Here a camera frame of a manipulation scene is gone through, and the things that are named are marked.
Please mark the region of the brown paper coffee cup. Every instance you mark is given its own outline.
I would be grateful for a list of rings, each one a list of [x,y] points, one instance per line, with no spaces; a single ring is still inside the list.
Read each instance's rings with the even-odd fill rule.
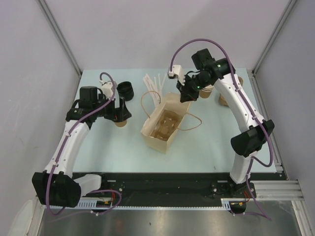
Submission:
[[[121,121],[121,122],[116,122],[115,125],[117,127],[124,127],[127,124],[127,120]]]

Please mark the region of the single brown pulp carrier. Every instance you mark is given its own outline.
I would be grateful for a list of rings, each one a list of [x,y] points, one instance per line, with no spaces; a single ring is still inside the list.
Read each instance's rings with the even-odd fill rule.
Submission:
[[[182,117],[177,113],[164,110],[153,129],[151,136],[162,141],[167,141],[178,128]]]

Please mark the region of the tan paper bag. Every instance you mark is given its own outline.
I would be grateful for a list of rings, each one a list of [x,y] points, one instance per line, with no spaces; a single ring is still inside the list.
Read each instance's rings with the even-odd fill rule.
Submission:
[[[191,102],[180,101],[181,96],[176,93],[168,93],[164,97],[158,97],[158,105],[152,113],[148,113],[143,104],[146,94],[158,92],[152,90],[141,96],[140,104],[147,116],[140,133],[146,145],[160,153],[166,154],[173,143],[178,131],[190,131],[202,124],[202,119],[189,112]],[[199,121],[195,127],[182,129],[181,124],[186,115],[192,116]]]

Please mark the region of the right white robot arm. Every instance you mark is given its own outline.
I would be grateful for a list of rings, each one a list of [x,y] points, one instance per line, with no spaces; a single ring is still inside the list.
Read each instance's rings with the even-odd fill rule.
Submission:
[[[228,183],[227,192],[232,197],[239,197],[245,191],[243,182],[249,177],[250,159],[270,141],[275,125],[272,120],[266,120],[250,102],[227,57],[216,60],[208,49],[203,49],[192,55],[191,59],[197,69],[196,75],[190,77],[180,65],[172,63],[168,77],[178,80],[176,87],[182,103],[197,100],[199,92],[209,85],[214,86],[227,102],[240,130],[240,134],[230,141],[235,158],[230,172],[233,181]]]

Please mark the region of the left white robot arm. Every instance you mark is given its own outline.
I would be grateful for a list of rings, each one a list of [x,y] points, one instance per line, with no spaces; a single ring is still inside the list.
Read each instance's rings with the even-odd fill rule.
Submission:
[[[86,174],[73,179],[73,167],[79,149],[98,118],[114,123],[126,122],[131,113],[123,97],[115,107],[115,84],[104,83],[100,88],[84,86],[79,98],[66,114],[66,123],[58,147],[43,172],[36,172],[32,183],[41,204],[46,206],[76,207],[81,197],[94,192],[108,193],[109,185],[98,174]]]

